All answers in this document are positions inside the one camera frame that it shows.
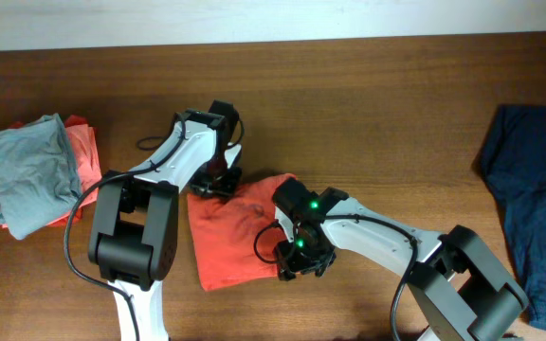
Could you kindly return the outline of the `orange printed t-shirt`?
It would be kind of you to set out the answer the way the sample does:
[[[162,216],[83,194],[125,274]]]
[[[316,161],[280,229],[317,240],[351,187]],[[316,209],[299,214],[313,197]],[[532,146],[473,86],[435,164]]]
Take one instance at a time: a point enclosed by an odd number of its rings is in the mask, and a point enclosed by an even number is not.
[[[277,276],[277,266],[267,261],[285,234],[269,226],[275,220],[272,196],[292,177],[285,173],[241,185],[228,200],[188,196],[198,276],[205,291]]]

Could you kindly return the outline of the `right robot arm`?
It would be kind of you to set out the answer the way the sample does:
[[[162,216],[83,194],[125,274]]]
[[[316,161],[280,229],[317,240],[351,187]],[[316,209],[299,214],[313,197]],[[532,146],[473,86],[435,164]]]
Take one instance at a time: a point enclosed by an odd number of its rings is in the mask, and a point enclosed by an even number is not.
[[[274,248],[278,276],[322,276],[338,249],[357,253],[400,277],[428,327],[424,340],[502,340],[529,300],[473,230],[448,233],[401,224],[337,189],[308,190],[290,178],[274,192],[275,225],[286,239]]]

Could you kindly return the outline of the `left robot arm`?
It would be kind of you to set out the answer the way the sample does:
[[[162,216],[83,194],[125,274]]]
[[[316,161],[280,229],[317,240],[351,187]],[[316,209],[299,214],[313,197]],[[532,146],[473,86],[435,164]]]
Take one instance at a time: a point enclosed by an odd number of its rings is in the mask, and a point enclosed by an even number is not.
[[[228,102],[188,109],[149,158],[105,174],[87,255],[114,295],[122,339],[168,339],[162,284],[176,254],[179,196],[184,188],[205,198],[233,195],[242,147],[232,136],[242,126]]]

